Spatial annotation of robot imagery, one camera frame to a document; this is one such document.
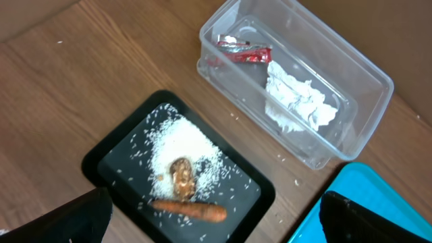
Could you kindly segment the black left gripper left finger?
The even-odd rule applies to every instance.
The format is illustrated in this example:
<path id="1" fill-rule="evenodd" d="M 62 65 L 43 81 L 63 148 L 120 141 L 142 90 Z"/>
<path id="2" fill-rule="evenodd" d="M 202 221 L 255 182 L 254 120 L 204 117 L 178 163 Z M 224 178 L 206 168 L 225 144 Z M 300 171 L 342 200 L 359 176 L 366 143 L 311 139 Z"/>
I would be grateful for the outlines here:
<path id="1" fill-rule="evenodd" d="M 96 188 L 1 235 L 1 243 L 101 242 L 113 214 L 106 188 Z"/>

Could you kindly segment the brown food scrap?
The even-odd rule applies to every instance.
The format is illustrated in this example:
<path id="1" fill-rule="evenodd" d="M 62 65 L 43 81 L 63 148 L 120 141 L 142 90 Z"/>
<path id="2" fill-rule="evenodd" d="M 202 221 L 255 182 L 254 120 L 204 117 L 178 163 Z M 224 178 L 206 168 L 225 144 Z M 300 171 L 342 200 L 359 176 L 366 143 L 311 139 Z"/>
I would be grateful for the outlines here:
<path id="1" fill-rule="evenodd" d="M 173 196 L 180 201 L 190 200 L 196 193 L 196 183 L 192 166 L 186 158 L 174 161 L 169 172 L 173 182 Z"/>

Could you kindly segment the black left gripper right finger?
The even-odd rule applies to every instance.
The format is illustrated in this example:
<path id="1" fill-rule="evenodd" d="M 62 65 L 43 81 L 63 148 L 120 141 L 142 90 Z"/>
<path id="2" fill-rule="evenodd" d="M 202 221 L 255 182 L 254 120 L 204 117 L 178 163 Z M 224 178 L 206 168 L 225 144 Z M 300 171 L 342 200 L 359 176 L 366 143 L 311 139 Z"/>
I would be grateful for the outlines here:
<path id="1" fill-rule="evenodd" d="M 431 243 L 334 191 L 321 197 L 319 220 L 328 243 Z"/>

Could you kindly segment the orange carrot piece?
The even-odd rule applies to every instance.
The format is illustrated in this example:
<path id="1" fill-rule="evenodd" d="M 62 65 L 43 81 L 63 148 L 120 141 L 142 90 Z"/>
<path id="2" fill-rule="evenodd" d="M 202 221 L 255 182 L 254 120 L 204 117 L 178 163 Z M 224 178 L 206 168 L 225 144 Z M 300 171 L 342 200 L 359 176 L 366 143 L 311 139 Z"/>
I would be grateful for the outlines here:
<path id="1" fill-rule="evenodd" d="M 220 223 L 227 218 L 227 210 L 219 205 L 201 202 L 181 202 L 175 200 L 155 200 L 151 206 L 160 211 L 182 214 L 191 218 Z"/>

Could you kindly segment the red snack wrapper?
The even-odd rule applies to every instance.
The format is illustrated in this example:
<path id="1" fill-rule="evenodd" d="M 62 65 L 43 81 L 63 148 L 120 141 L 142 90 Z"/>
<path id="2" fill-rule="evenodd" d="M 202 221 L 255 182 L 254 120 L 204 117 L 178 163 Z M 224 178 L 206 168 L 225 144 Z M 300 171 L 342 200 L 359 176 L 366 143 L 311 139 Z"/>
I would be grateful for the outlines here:
<path id="1" fill-rule="evenodd" d="M 232 36 L 219 34 L 215 46 L 233 63 L 264 63 L 272 61 L 272 45 L 267 43 L 257 43 Z"/>

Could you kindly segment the white napkin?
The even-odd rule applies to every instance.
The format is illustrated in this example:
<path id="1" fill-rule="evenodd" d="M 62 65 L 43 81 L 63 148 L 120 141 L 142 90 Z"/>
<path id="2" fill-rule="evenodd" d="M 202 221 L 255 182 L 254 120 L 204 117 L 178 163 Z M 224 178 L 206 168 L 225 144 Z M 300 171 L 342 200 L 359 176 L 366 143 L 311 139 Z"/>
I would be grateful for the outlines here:
<path id="1" fill-rule="evenodd" d="M 267 75 L 266 91 L 314 131 L 335 119 L 338 108 L 326 104 L 325 94 L 313 88 L 310 80 L 297 80 L 276 61 L 269 62 Z"/>

